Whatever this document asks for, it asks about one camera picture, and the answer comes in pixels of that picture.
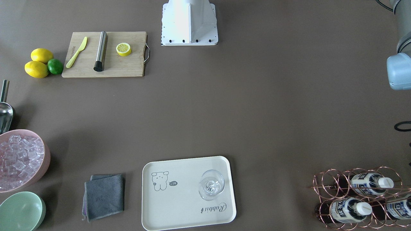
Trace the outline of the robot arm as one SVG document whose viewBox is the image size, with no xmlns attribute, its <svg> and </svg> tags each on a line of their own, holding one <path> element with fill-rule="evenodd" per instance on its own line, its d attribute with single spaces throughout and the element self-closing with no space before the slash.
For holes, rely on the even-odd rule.
<svg viewBox="0 0 411 231">
<path fill-rule="evenodd" d="M 390 0 L 397 18 L 399 41 L 397 54 L 387 59 L 389 86 L 393 90 L 409 90 L 411 88 L 411 1 Z"/>
</svg>

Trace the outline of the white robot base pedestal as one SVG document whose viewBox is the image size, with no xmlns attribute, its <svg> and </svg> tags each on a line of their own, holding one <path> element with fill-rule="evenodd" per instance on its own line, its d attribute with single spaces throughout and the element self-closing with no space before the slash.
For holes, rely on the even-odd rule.
<svg viewBox="0 0 411 231">
<path fill-rule="evenodd" d="M 162 46 L 213 46 L 219 42 L 216 7 L 208 0 L 169 0 L 162 6 Z"/>
</svg>

